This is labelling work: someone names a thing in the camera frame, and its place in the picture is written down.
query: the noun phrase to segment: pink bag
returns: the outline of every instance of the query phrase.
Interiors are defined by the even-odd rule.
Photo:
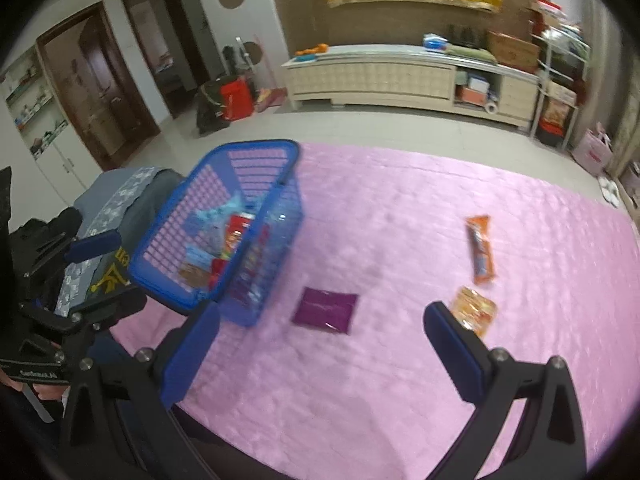
[[[587,130],[571,152],[574,160],[593,176],[599,176],[611,159],[611,141],[602,124],[596,125],[596,133]]]

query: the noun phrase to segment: doorway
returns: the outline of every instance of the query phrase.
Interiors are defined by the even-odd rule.
[[[122,0],[140,50],[176,118],[210,79],[181,0]]]
[[[113,37],[102,2],[37,39],[62,107],[100,167],[122,166],[159,132]]]

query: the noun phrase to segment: blue plastic basket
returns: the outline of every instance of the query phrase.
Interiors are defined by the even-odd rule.
[[[253,326],[303,217],[294,172],[299,155],[292,140],[233,142],[209,152],[146,232],[129,266],[132,280],[181,314],[206,299],[226,319]],[[223,205],[236,192],[261,206],[216,286],[193,288],[178,271],[186,247],[202,246],[206,235],[194,231],[194,213]]]

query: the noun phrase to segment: door frame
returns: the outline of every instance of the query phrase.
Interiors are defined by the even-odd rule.
[[[143,46],[142,39],[140,38],[140,34],[138,32],[138,28],[136,27],[136,23],[133,21],[133,15],[131,14],[131,10],[129,8],[130,1],[131,0],[122,0],[124,9],[127,13],[127,17],[133,30],[133,34],[136,37],[136,41],[138,42],[138,47],[142,51],[142,55],[145,58],[146,66],[149,68],[149,72],[151,72],[151,76],[153,77],[154,82],[158,87],[159,94],[162,95],[160,87],[158,86],[158,81],[156,80],[154,67],[152,66],[151,61],[146,54],[145,47]],[[184,57],[187,59],[187,64],[191,69],[191,74],[196,81],[196,85],[200,86],[203,83],[209,81],[212,75],[209,74],[209,70],[204,64],[204,60],[202,59],[202,54],[200,53],[198,43],[196,42],[196,38],[193,34],[193,29],[191,28],[191,24],[187,19],[187,14],[184,11],[182,0],[164,0],[164,3],[166,4],[167,11],[169,12],[169,18],[171,19],[171,24],[174,27],[175,34],[178,37],[178,41],[180,42],[180,46],[182,47],[182,51],[184,52]],[[164,100],[164,104],[169,110],[169,113],[175,119],[176,115],[171,110],[171,108],[169,108],[169,103],[164,98],[164,95],[162,95],[162,99]]]
[[[36,47],[38,49],[40,58],[42,60],[43,69],[46,70],[47,72],[49,81],[53,86],[54,92],[56,93],[56,96],[60,101],[60,104],[62,105],[62,108],[65,111],[66,116],[69,118],[69,121],[74,126],[76,133],[82,139],[82,142],[84,142],[84,145],[87,147],[89,152],[93,155],[96,162],[98,162],[98,164],[103,169],[103,171],[108,171],[108,170],[113,170],[114,168],[117,168],[118,165],[115,163],[114,159],[106,153],[106,150],[104,150],[103,153],[97,153],[98,150],[96,146],[91,146],[91,144],[93,144],[92,142],[87,144],[84,131],[82,130],[80,126],[81,123],[78,120],[78,115],[76,114],[71,102],[66,98],[65,92],[62,91],[62,89],[60,88],[60,86],[56,81],[56,78],[54,77],[53,69],[51,67],[51,62],[47,54],[47,49],[45,48],[46,44],[49,43],[49,41],[58,37],[63,32],[66,32],[74,25],[77,25],[78,23],[83,22],[84,20],[91,18],[93,16],[98,17],[98,19],[102,23],[102,26],[104,27],[104,30],[106,32],[108,48],[113,53],[115,62],[116,62],[113,66],[113,69],[116,72],[115,76],[119,79],[119,83],[122,84],[122,92],[129,99],[129,103],[131,104],[131,107],[136,113],[136,116],[140,119],[145,130],[149,133],[148,136],[151,137],[151,136],[157,135],[160,132],[160,128],[156,124],[156,121],[151,115],[151,112],[146,107],[146,104],[142,99],[142,95],[140,95],[140,92],[138,91],[138,87],[133,81],[133,77],[129,72],[129,69],[124,61],[124,58],[122,57],[122,52],[120,51],[120,47],[118,46],[118,42],[116,41],[115,35],[113,33],[113,29],[111,28],[111,22],[109,21],[109,18],[107,16],[107,12],[104,8],[103,1],[97,2],[96,4],[90,5],[88,7],[85,7],[84,9],[79,10],[75,14],[72,14],[71,16],[69,16],[66,20],[63,20],[55,24],[49,30],[41,34],[39,37],[37,37]]]

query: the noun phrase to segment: toilet paper roll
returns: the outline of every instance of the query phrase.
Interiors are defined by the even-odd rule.
[[[488,101],[487,104],[484,105],[484,110],[491,115],[497,114],[498,104],[495,101]]]

